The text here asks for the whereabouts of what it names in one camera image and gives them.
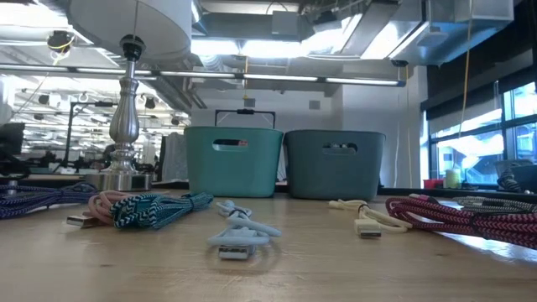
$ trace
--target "pink braided cable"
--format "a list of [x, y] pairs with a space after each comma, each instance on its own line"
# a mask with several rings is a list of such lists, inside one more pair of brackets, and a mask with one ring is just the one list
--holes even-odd
[[103, 191], [98, 195], [94, 195], [90, 198], [90, 201], [88, 202], [90, 212], [84, 214], [91, 217], [95, 217], [104, 224], [113, 226], [114, 220], [110, 215], [110, 208], [116, 202], [119, 202], [123, 198], [127, 198], [129, 196], [132, 195], [111, 190]]
[[[485, 237], [537, 249], [537, 213], [476, 214], [412, 197], [388, 198], [386, 209], [389, 215], [411, 223], [413, 228]], [[417, 216], [433, 222], [419, 220]]]

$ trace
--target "red and white braided cable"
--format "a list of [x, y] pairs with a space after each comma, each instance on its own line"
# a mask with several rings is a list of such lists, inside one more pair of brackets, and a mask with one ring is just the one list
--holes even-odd
[[[504, 214], [460, 211], [434, 199], [394, 197], [386, 200], [389, 215], [413, 228], [484, 237], [537, 249], [537, 213]], [[433, 222], [422, 221], [423, 217]]]

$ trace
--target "cream cable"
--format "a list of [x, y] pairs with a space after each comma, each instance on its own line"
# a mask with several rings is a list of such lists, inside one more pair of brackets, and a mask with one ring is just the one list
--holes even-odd
[[383, 214], [379, 211], [372, 210], [368, 206], [368, 203], [363, 200], [332, 200], [328, 202], [328, 206], [332, 209], [358, 211], [358, 219], [356, 219], [355, 222], [360, 221], [362, 219], [372, 219], [378, 222], [378, 225], [381, 230], [385, 230], [388, 232], [403, 233], [407, 232], [408, 229], [412, 228], [412, 224], [406, 221], [402, 221], [400, 219]]

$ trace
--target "table surface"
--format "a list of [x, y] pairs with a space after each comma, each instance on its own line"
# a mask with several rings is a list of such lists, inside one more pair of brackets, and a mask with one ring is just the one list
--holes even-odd
[[84, 206], [0, 221], [1, 301], [537, 299], [535, 250], [418, 230], [364, 240], [356, 213], [322, 201], [233, 200], [283, 233], [244, 262], [221, 261], [206, 245], [226, 225], [214, 204], [159, 231], [66, 225]]

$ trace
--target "purple braided cable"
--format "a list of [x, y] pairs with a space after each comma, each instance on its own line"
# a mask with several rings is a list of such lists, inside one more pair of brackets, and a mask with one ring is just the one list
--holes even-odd
[[97, 194], [94, 186], [79, 183], [61, 189], [22, 185], [0, 185], [0, 191], [16, 190], [16, 195], [0, 195], [0, 219], [22, 216], [40, 207], [87, 203]]

